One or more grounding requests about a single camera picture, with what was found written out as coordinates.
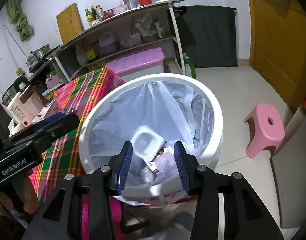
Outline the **person's left hand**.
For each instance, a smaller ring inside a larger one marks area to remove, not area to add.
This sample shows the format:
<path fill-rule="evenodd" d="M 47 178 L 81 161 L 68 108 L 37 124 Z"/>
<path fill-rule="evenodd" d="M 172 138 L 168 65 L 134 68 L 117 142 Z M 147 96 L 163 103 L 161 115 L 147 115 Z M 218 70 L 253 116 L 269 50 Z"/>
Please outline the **person's left hand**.
<path fill-rule="evenodd" d="M 29 170 L 23 176 L 19 186 L 13 188 L 13 185 L 3 185 L 0 187 L 0 215 L 11 217 L 8 211 L 18 208 L 14 206 L 14 200 L 19 200 L 23 203 L 23 209 L 28 214 L 33 214 L 38 210 L 39 202 L 30 176 L 33 175 L 33 170 Z"/>

